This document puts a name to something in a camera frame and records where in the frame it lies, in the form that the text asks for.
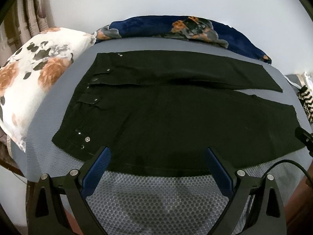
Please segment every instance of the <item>black clamp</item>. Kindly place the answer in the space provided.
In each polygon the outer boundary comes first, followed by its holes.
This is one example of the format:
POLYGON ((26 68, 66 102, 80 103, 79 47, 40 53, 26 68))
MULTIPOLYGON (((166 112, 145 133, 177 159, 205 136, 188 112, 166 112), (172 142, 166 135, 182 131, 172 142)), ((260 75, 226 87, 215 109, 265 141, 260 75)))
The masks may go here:
MULTIPOLYGON (((221 193, 229 198, 207 235, 231 235, 250 195, 254 195, 253 204, 240 234, 286 235, 284 206, 273 175, 257 178, 243 170, 235 170, 213 148, 205 150, 205 157, 221 193)), ((70 228, 60 199, 60 194, 66 194, 83 234, 107 235, 85 199, 93 194, 110 159, 110 149, 102 147, 79 170, 73 169, 66 176, 51 178, 43 174, 36 185, 29 234, 76 234, 70 228)))
POLYGON ((308 133, 301 127, 297 127, 295 136, 308 148, 310 156, 313 157, 313 134, 308 133))

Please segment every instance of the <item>gray mattress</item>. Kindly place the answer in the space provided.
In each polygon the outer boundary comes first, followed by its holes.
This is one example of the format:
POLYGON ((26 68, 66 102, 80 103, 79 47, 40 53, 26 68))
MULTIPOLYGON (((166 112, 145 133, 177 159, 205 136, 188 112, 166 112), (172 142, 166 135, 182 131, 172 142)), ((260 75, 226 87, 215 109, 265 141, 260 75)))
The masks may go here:
MULTIPOLYGON (((283 93, 270 90, 241 90, 264 99, 293 105, 301 127, 311 127, 297 96, 283 75, 271 65, 246 58, 231 51, 205 43, 163 38, 125 38, 109 40, 85 51, 60 77, 43 100, 26 138, 26 153, 12 142, 12 154, 21 171, 30 181, 37 182, 40 175, 62 176, 82 162, 57 148, 51 138, 61 125, 64 113, 82 76, 92 65, 99 52, 132 50, 194 51, 254 62, 263 66, 283 89, 283 93)), ((292 159, 308 169, 312 158, 306 148, 280 159, 292 159)), ((246 172, 261 177, 276 161, 250 167, 246 172)), ((286 203, 303 177, 302 172, 281 164, 271 172, 277 181, 283 202, 286 203)), ((207 234, 226 206, 228 199, 221 195, 211 176, 188 178, 138 177, 105 172, 95 193, 87 198, 90 208, 105 230, 111 234, 207 234)), ((64 205, 69 209, 64 198, 64 205)), ((242 230, 246 213, 242 214, 234 234, 242 230)))

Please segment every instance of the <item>curtain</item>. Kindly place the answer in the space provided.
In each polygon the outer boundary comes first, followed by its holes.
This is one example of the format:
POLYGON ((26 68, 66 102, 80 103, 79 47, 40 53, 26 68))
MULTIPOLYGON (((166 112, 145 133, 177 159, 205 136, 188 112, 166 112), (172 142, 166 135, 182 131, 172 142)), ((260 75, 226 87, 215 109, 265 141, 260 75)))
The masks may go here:
POLYGON ((43 0, 16 0, 0 25, 0 67, 31 37, 47 28, 43 0))

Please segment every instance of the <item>black cable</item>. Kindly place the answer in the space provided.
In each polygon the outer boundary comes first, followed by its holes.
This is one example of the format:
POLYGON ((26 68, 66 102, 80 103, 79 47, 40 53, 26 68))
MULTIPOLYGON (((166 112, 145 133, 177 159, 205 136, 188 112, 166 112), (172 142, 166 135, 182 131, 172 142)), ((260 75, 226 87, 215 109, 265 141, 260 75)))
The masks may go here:
POLYGON ((24 180, 20 179, 17 174, 12 171, 13 175, 16 176, 19 180, 21 180, 24 184, 27 184, 24 180))
POLYGON ((275 164, 273 164, 265 173, 264 175, 262 176, 262 178, 264 178, 266 176, 266 174, 271 170, 273 169, 275 166, 279 165, 279 164, 282 164, 282 163, 290 163, 290 164, 293 164, 295 166, 297 166, 303 173, 304 175, 306 175, 306 177, 308 178, 308 180, 310 181, 312 187, 313 187, 313 179, 311 178, 311 176, 308 174, 308 172, 300 165, 298 164, 297 162, 293 161, 293 160, 288 160, 288 159, 285 159, 285 160, 281 160, 281 161, 278 161, 276 162, 275 164))

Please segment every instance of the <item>blue gripper pad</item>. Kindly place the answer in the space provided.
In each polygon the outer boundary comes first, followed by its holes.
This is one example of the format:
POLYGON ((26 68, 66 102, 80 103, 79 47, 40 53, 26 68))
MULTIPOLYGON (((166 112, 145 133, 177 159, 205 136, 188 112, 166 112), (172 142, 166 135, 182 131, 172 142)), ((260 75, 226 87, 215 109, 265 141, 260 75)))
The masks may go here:
POLYGON ((83 199, 94 193, 110 161, 111 151, 108 147, 105 147, 103 152, 99 155, 98 159, 94 162, 93 166, 91 166, 90 170, 83 179, 82 190, 80 191, 83 199))
POLYGON ((205 150, 205 161, 221 193, 229 199, 233 197, 232 179, 210 148, 205 150))

